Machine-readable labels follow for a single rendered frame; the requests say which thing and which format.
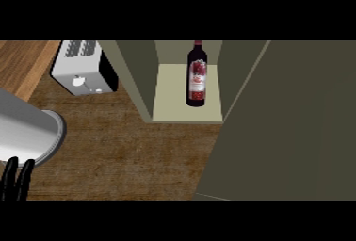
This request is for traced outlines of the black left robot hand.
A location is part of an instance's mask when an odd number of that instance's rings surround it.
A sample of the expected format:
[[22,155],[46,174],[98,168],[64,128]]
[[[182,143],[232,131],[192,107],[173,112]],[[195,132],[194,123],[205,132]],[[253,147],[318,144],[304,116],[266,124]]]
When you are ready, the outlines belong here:
[[0,201],[27,200],[34,166],[36,160],[28,159],[19,175],[15,175],[18,169],[18,157],[13,156],[9,159],[0,179]]

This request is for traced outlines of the dark red wine bottle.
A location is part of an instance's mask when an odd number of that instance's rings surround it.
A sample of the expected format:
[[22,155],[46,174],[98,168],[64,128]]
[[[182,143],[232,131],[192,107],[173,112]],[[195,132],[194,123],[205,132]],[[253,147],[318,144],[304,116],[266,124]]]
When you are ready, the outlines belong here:
[[207,53],[202,42],[195,41],[194,49],[188,54],[186,69],[186,104],[194,107],[204,106],[207,78]]

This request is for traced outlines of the olive green cabinet door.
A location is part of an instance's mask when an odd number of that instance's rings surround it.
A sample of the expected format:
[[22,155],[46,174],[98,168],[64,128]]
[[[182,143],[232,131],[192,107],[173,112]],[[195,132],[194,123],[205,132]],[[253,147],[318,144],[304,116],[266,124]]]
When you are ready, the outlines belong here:
[[195,200],[356,200],[356,41],[269,44]]

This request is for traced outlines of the silver toaster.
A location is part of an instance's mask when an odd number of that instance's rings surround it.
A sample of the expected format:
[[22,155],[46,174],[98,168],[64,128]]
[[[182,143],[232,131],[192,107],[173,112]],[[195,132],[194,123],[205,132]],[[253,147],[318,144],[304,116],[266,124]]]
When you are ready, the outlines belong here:
[[95,40],[64,40],[50,76],[74,96],[115,92],[118,75]]

